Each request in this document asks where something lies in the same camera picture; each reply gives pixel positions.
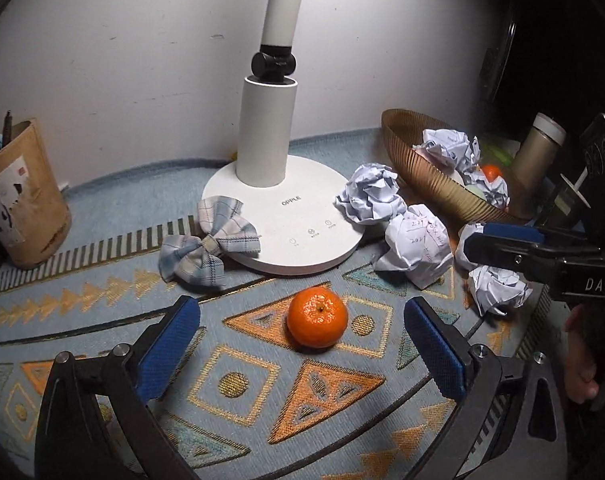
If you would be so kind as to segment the person right hand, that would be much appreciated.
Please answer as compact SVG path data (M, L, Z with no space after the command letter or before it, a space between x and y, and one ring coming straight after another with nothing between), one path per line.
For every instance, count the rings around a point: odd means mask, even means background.
M567 351L564 359L564 379L567 396L577 404L595 400L599 385L595 381L597 367L583 339L585 307L575 307L567 318L564 331L567 336Z

